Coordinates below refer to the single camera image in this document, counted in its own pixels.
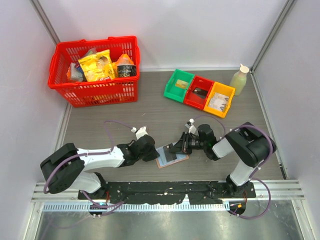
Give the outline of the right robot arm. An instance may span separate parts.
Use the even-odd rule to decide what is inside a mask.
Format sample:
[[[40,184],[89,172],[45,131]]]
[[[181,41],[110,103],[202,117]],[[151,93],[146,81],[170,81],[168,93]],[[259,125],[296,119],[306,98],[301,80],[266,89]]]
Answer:
[[[202,150],[210,160],[217,161],[230,153],[236,153],[239,162],[226,178],[226,193],[233,198],[245,190],[255,172],[275,152],[275,142],[264,132],[250,122],[218,140],[209,124],[197,127],[197,134],[191,131],[183,132],[180,139],[165,147],[172,154],[190,155],[193,150]]]

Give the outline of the white VIP credit card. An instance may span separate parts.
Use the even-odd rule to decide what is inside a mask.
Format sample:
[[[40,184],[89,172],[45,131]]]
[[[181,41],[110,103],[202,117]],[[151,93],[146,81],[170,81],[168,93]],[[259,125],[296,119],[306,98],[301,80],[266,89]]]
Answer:
[[[218,92],[215,92],[214,93],[214,96],[213,96],[214,99],[217,99],[217,100],[223,100],[223,101],[228,101],[229,100],[229,97],[224,95],[224,94],[221,94],[221,93],[218,93]]]

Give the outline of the pink leather card holder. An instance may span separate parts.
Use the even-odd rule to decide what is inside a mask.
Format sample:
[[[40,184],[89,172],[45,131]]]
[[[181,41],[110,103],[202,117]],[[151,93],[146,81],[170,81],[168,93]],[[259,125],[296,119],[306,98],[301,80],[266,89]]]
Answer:
[[[164,154],[164,150],[163,147],[158,147],[156,150],[159,153],[159,157],[156,159],[156,163],[159,169],[164,168],[164,167],[168,167],[170,165],[185,161],[187,159],[189,159],[189,156],[187,154],[183,154],[183,153],[177,153],[176,154],[176,160],[173,161],[169,161],[167,162],[165,159],[165,154]]]

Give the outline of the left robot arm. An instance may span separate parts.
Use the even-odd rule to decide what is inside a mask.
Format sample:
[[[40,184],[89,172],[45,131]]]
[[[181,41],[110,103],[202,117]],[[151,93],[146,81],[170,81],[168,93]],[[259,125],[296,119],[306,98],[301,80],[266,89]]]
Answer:
[[[102,199],[107,195],[108,184],[100,173],[91,170],[129,167],[139,160],[155,160],[159,155],[155,140],[148,134],[107,149],[82,149],[67,143],[40,164],[45,178],[43,192],[58,194],[72,189],[79,191],[79,199]]]

